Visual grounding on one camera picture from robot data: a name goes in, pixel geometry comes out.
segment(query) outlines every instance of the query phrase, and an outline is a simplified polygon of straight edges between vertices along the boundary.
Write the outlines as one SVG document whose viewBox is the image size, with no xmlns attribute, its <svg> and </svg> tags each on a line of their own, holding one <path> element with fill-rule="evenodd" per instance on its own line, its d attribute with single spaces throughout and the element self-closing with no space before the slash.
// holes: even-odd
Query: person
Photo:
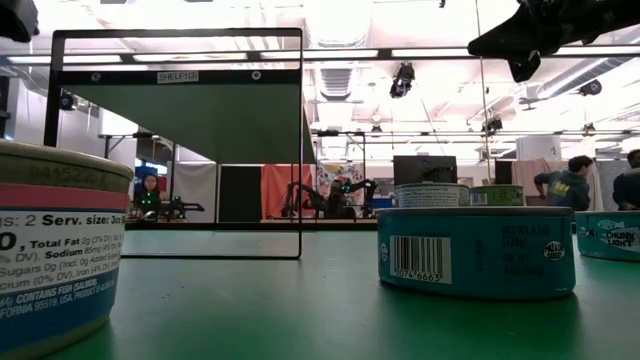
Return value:
<svg viewBox="0 0 640 360">
<path fill-rule="evenodd" d="M 589 184 L 586 177 L 593 160 L 588 156 L 576 156 L 569 160 L 569 169 L 551 173 L 541 173 L 534 177 L 533 182 L 540 193 L 551 206 L 570 207 L 574 211 L 589 209 Z M 549 185 L 545 196 L 543 184 Z"/>
<path fill-rule="evenodd" d="M 158 187 L 158 177 L 155 175 L 147 175 L 142 182 L 142 189 L 134 196 L 134 202 L 140 210 L 139 216 L 149 211 L 158 212 L 160 200 L 167 200 L 168 196 L 165 192 L 160 191 Z"/>
<path fill-rule="evenodd" d="M 627 155 L 631 169 L 613 181 L 613 201 L 618 209 L 640 210 L 640 149 Z"/>
</svg>

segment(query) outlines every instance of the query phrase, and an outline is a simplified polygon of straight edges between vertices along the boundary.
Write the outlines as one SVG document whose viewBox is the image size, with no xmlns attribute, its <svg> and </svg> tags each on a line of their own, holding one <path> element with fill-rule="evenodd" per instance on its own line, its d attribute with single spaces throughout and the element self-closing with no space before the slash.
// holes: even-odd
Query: dark jacket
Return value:
<svg viewBox="0 0 640 360">
<path fill-rule="evenodd" d="M 568 170 L 555 171 L 538 174 L 533 181 L 536 185 L 549 185 L 549 205 L 570 207 L 575 211 L 589 209 L 589 184 L 582 176 Z"/>
<path fill-rule="evenodd" d="M 613 181 L 613 200 L 620 210 L 624 203 L 640 208 L 640 169 L 631 169 Z"/>
</svg>

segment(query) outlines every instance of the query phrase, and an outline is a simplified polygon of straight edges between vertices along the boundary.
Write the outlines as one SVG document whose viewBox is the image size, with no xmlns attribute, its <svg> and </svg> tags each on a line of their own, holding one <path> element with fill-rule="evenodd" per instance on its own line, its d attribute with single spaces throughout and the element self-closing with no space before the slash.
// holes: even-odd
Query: mounted camera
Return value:
<svg viewBox="0 0 640 360">
<path fill-rule="evenodd" d="M 0 37 L 31 42 L 38 30 L 38 9 L 33 0 L 0 0 Z"/>
<path fill-rule="evenodd" d="M 593 80 L 592 82 L 582 85 L 578 88 L 578 94 L 582 96 L 595 96 L 602 92 L 602 84 L 598 80 Z"/>
<path fill-rule="evenodd" d="M 60 110 L 74 111 L 78 109 L 78 99 L 68 91 L 62 91 L 60 96 Z"/>
<path fill-rule="evenodd" d="M 411 90 L 411 81 L 416 79 L 415 70 L 413 70 L 413 64 L 403 62 L 400 64 L 400 69 L 396 73 L 391 84 L 391 91 L 389 94 L 393 99 L 398 99 L 407 95 Z"/>
<path fill-rule="evenodd" d="M 489 136 L 493 136 L 496 134 L 498 130 L 502 130 L 502 118 L 500 115 L 495 115 L 486 124 L 482 124 L 482 137 L 489 134 Z"/>
</svg>

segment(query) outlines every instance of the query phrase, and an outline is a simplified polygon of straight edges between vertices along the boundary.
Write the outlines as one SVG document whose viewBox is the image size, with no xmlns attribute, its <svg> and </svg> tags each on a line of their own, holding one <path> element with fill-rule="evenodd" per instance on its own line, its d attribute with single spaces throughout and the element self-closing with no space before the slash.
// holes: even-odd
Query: barcode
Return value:
<svg viewBox="0 0 640 360">
<path fill-rule="evenodd" d="M 391 237 L 391 275 L 451 284 L 451 239 L 418 236 Z"/>
<path fill-rule="evenodd" d="M 487 205 L 487 194 L 471 194 L 471 205 Z"/>
</svg>

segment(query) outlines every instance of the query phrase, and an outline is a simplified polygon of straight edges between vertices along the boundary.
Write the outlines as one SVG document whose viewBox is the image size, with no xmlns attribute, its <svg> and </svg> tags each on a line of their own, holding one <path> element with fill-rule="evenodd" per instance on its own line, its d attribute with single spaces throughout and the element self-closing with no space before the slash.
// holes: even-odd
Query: monitor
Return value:
<svg viewBox="0 0 640 360">
<path fill-rule="evenodd" d="M 458 182 L 458 167 L 455 156 L 394 156 L 394 185 L 422 182 Z"/>
</svg>

